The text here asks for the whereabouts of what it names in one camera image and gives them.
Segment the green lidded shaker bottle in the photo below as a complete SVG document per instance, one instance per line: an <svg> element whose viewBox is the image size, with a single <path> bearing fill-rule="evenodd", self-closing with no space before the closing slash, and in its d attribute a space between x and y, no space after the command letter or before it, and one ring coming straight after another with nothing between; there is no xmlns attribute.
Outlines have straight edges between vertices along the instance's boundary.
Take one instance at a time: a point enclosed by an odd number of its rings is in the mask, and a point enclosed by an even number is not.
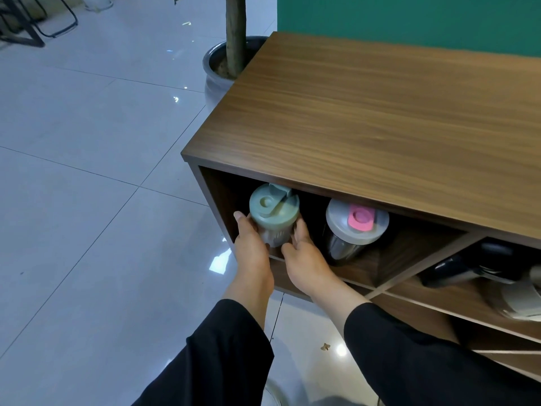
<svg viewBox="0 0 541 406"><path fill-rule="evenodd" d="M263 243L279 248L290 241L300 214L300 198L289 187L263 184L250 196L249 213Z"/></svg>

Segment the person's right hand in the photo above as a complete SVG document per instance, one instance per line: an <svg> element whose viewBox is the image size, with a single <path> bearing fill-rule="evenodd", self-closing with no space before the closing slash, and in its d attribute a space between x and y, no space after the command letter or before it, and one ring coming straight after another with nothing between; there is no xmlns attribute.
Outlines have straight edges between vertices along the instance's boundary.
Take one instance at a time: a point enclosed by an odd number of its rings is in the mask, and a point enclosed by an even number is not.
<svg viewBox="0 0 541 406"><path fill-rule="evenodd" d="M292 243L299 251L298 261L294 266L286 266L286 270L291 282L302 293L313 298L322 294L325 287L340 281L313 243L301 216L295 221L291 241L287 243Z"/></svg>

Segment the wooden shelf cabinet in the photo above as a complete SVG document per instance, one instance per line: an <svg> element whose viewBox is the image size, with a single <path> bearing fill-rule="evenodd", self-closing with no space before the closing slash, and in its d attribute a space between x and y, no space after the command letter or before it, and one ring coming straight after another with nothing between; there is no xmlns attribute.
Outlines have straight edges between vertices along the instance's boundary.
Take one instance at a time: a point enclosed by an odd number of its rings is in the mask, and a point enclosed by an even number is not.
<svg viewBox="0 0 541 406"><path fill-rule="evenodd" d="M541 56L274 32L182 151L230 244L233 212L281 184L323 246L332 198L389 230L331 268L403 321L541 379L541 321L506 318L486 279L417 274L490 238L541 257Z"/></svg>

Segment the pink lidded shaker bottle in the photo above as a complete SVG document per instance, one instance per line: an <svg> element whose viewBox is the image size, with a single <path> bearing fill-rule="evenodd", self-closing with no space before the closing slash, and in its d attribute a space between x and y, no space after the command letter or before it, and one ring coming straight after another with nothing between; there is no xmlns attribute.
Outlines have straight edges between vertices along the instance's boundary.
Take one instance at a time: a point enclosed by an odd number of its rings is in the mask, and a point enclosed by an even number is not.
<svg viewBox="0 0 541 406"><path fill-rule="evenodd" d="M326 209L322 254L331 266L355 259L389 227L387 211L331 199Z"/></svg>

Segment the grey ceramic plant pot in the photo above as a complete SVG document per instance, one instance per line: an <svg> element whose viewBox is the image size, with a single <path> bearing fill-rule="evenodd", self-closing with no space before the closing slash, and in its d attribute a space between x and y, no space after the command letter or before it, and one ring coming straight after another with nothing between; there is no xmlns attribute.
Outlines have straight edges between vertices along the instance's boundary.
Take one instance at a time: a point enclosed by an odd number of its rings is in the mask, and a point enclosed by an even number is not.
<svg viewBox="0 0 541 406"><path fill-rule="evenodd" d="M247 36L245 64L248 65L264 45L268 36ZM212 47L204 55L202 66L206 73L205 99L206 108L212 112L234 83L227 67L226 41Z"/></svg>

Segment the black appliance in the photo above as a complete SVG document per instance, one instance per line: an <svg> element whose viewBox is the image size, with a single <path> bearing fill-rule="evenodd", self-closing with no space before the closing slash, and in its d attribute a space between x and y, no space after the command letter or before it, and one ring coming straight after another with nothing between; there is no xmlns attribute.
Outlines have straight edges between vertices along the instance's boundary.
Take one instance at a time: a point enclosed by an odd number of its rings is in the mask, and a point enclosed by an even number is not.
<svg viewBox="0 0 541 406"><path fill-rule="evenodd" d="M430 266L417 277L424 287L440 288L477 278L513 284L534 264L541 262L541 250L484 238Z"/></svg>

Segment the person's left forearm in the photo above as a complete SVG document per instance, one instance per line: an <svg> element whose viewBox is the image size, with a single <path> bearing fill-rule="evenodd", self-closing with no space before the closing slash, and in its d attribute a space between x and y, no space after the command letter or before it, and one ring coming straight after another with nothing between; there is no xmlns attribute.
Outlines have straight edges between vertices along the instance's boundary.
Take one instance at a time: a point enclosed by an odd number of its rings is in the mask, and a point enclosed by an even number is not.
<svg viewBox="0 0 541 406"><path fill-rule="evenodd" d="M219 300L132 406L261 406L274 353L240 300Z"/></svg>

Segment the white appliance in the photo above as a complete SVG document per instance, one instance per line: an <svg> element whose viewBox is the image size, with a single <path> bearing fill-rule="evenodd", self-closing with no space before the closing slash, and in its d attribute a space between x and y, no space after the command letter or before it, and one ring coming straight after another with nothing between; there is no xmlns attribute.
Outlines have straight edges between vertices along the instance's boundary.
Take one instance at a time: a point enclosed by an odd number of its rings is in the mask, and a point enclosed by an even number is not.
<svg viewBox="0 0 541 406"><path fill-rule="evenodd" d="M519 281L496 287L491 307L506 318L541 323L541 264Z"/></svg>

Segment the person's left hand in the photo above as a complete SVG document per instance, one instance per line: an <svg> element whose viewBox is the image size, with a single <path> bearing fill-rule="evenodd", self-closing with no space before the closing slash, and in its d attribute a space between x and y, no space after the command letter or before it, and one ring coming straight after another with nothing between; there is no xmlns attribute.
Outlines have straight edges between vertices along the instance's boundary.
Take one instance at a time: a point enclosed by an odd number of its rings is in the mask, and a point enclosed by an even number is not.
<svg viewBox="0 0 541 406"><path fill-rule="evenodd" d="M238 263L238 276L242 282L269 298L274 290L274 276L268 249L260 238L257 225L256 234L236 237L234 254Z"/></svg>

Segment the person's right forearm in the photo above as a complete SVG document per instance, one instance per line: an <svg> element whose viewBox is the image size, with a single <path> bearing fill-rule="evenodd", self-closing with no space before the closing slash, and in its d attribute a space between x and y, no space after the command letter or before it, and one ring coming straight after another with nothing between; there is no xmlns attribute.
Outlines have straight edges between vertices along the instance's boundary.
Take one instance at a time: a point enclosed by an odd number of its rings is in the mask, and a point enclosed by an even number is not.
<svg viewBox="0 0 541 406"><path fill-rule="evenodd" d="M396 319L339 279L305 287L385 406L541 406L541 383Z"/></svg>

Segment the brown plant trunk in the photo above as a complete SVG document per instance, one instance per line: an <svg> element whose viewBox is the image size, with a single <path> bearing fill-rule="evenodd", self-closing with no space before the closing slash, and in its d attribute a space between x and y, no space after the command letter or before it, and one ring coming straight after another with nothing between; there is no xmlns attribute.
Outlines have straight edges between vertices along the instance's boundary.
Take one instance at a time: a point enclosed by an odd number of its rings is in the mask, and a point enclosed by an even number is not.
<svg viewBox="0 0 541 406"><path fill-rule="evenodd" d="M233 80L247 64L246 20L246 0L226 0L226 58Z"/></svg>

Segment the black metal chair frame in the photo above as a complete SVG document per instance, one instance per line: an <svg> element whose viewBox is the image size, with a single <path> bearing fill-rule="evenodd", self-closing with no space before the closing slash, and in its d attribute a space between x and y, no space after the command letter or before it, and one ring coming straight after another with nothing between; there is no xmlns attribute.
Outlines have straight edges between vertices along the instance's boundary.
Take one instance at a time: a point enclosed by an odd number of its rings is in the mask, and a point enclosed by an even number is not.
<svg viewBox="0 0 541 406"><path fill-rule="evenodd" d="M0 41L28 47L44 47L46 39L55 39L79 25L74 8L82 0L0 0ZM43 23L66 13L67 25L56 31L46 30Z"/></svg>

